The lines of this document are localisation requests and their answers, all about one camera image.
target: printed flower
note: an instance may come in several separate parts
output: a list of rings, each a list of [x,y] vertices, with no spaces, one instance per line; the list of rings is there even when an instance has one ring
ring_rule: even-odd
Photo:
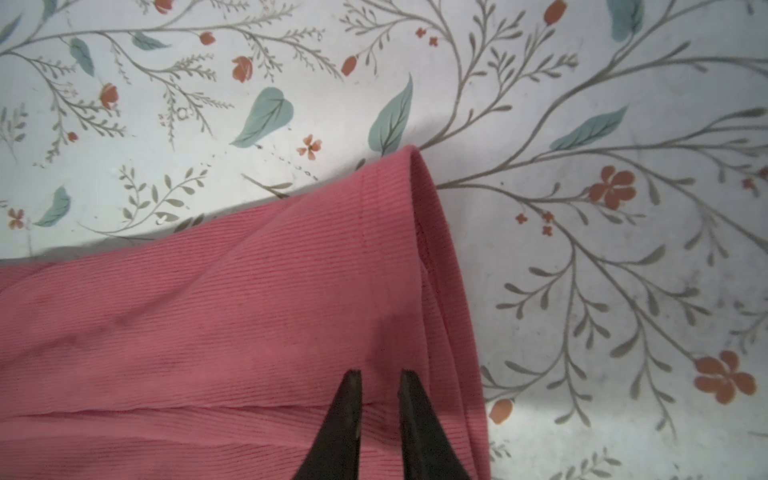
[[[557,21],[562,18],[567,7],[568,4],[563,2],[563,0],[554,0],[552,5],[549,5],[547,11],[544,12],[544,23],[546,23],[547,26],[557,23]]]
[[[16,213],[15,210],[10,209],[8,210],[8,216],[13,219],[8,222],[8,228],[11,230],[15,228],[21,230],[24,228],[24,222],[22,222],[22,218],[24,218],[24,211],[22,209],[19,209],[18,213]]]
[[[209,31],[204,31],[200,34],[200,43],[203,45],[210,45],[216,41],[216,37],[214,37],[214,34],[210,33]]]
[[[315,143],[312,143],[312,135],[304,139],[304,144],[306,145],[306,148],[301,147],[297,148],[296,151],[299,152],[299,155],[306,154],[306,157],[310,160],[315,159],[315,152],[320,150],[320,145],[323,141],[321,140],[315,140]]]
[[[757,391],[755,377],[749,373],[737,371],[739,356],[730,350],[720,352],[720,360],[705,356],[698,359],[694,365],[699,373],[703,373],[694,380],[696,388],[704,393],[714,393],[715,400],[723,405],[731,403],[736,395],[736,389],[744,395],[754,395]]]
[[[154,7],[163,15],[170,12],[173,6],[174,0],[154,0]]]
[[[600,172],[603,179],[602,184],[594,184],[589,189],[589,199],[593,202],[599,201],[605,196],[605,205],[611,210],[619,208],[621,200],[629,201],[637,194],[633,187],[628,187],[634,182],[634,174],[628,170],[616,173],[616,168],[608,165]]]
[[[501,399],[493,404],[488,418],[493,420],[496,425],[501,425],[512,414],[512,401],[510,399]]]
[[[349,77],[349,74],[352,73],[352,70],[354,70],[356,66],[357,66],[357,57],[353,55],[344,61],[344,65],[342,65],[341,67],[341,72],[344,74],[345,77]]]
[[[106,84],[104,88],[101,89],[99,98],[101,99],[101,104],[104,105],[104,108],[106,108],[107,110],[111,110],[115,102],[118,101],[118,98],[119,98],[118,88],[115,87],[113,84]]]
[[[248,57],[237,57],[232,60],[232,63],[236,63],[237,66],[232,70],[232,78],[245,83],[245,80],[250,80],[253,75],[253,63],[251,63]]]

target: floral tablecloth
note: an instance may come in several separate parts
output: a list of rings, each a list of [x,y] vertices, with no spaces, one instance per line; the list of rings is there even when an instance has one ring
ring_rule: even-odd
[[[758,0],[6,0],[0,253],[129,247],[414,144],[495,478],[768,478],[766,20]]]

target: folded pink cloth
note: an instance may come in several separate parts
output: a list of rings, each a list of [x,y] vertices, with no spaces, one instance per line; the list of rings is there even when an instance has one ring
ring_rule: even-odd
[[[490,478],[458,264],[412,147],[142,247],[0,269],[0,478],[288,479],[352,368],[360,478],[402,478],[403,368]]]

